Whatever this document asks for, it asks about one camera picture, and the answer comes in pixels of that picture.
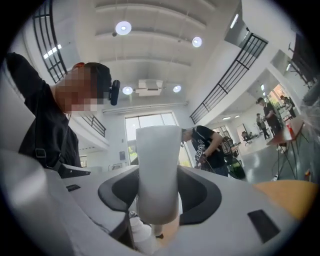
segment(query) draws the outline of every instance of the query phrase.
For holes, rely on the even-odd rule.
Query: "black fisheye border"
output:
[[[2,63],[4,56],[20,27],[43,2],[43,0],[8,0],[1,3],[2,15],[0,15],[0,24],[2,24],[2,37],[0,43],[0,64]],[[308,39],[319,63],[320,46],[318,40],[318,2],[314,0],[304,0],[303,2],[298,3],[285,0],[275,0],[274,2],[285,10],[291,19],[296,22],[304,36]],[[301,225],[288,242],[283,244],[282,248],[279,248],[276,255],[284,255],[285,253],[297,254],[299,249],[301,249],[305,255],[313,255],[315,251],[317,251],[317,242],[319,239],[316,234],[318,231],[317,227],[320,227],[319,205],[320,196],[318,193],[306,218],[301,222]],[[1,252],[4,250],[4,255],[17,255],[21,252],[24,254],[32,253],[33,255],[43,255],[43,253],[30,241],[16,223],[14,217],[5,204],[1,191],[0,212],[2,225],[4,224],[0,229],[0,232],[2,233],[1,237],[2,239],[4,238]]]

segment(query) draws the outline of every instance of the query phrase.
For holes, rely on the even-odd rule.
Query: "dark trousers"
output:
[[[264,139],[269,138],[269,134],[268,134],[268,132],[267,132],[267,128],[264,127],[264,128],[261,128],[261,130],[263,131]]]
[[[296,117],[296,113],[295,113],[295,111],[294,111],[293,108],[291,108],[291,109],[289,110],[289,113],[290,113],[290,115],[292,116],[292,118],[295,118],[295,117]]]
[[[275,123],[272,123],[271,125],[269,124],[269,126],[273,130],[274,135],[277,135],[282,130],[282,127],[281,127],[281,124],[279,123],[279,121],[277,121]],[[280,147],[286,147],[287,143],[281,143],[281,144],[279,144],[279,146]]]

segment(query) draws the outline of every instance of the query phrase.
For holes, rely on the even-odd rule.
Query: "person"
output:
[[[256,124],[261,128],[261,130],[263,131],[263,135],[264,135],[264,139],[269,139],[269,134],[267,132],[267,128],[266,128],[266,124],[265,121],[263,121],[260,117],[260,114],[257,113],[256,114]]]
[[[7,53],[5,60],[25,105],[35,115],[19,152],[37,159],[44,168],[55,169],[58,163],[81,167],[78,138],[69,127],[70,115],[101,103],[111,86],[109,68],[94,62],[78,63],[49,86],[22,55]]]
[[[283,95],[280,96],[280,99],[284,103],[283,108],[286,108],[289,111],[291,118],[295,118],[296,117],[296,113],[294,111],[295,104],[293,103],[292,99],[285,97]]]
[[[276,136],[282,130],[282,127],[276,116],[274,107],[270,102],[266,103],[262,97],[258,98],[256,103],[263,107],[264,116],[265,116],[264,119],[267,121],[268,125],[271,127],[271,129],[274,132],[274,135]],[[277,150],[281,150],[281,149],[282,149],[281,153],[285,153],[287,151],[287,144],[286,143],[279,144],[279,147]]]
[[[198,125],[191,129],[182,129],[182,142],[191,141],[196,156],[203,156],[201,163],[203,170],[228,177],[229,171],[225,162],[221,143],[223,137],[217,132]]]

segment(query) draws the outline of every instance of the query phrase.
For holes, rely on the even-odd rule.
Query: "black t-shirt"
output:
[[[6,62],[13,81],[25,98],[25,105],[36,116],[23,139],[19,152],[35,158],[35,147],[44,148],[46,165],[53,167],[59,159],[65,139],[65,152],[61,154],[61,163],[81,167],[77,135],[69,127],[68,119],[58,107],[50,86],[39,77],[38,72],[23,56],[8,53]],[[36,145],[36,121],[39,122],[39,130],[41,130],[40,146]]]
[[[196,126],[192,129],[192,145],[196,151],[198,151],[199,147],[204,145],[205,150],[210,146],[212,139],[211,136],[215,132],[204,126]],[[221,145],[210,155],[207,157],[207,161],[209,162],[212,168],[219,168],[224,166],[225,158],[223,155]]]
[[[273,113],[276,113],[274,106],[272,106],[270,102],[263,107],[263,111],[264,111],[265,117],[269,114],[270,111],[273,111]],[[273,114],[270,118],[265,118],[265,120],[267,121],[268,125],[271,127],[275,126],[279,122],[276,114]]]

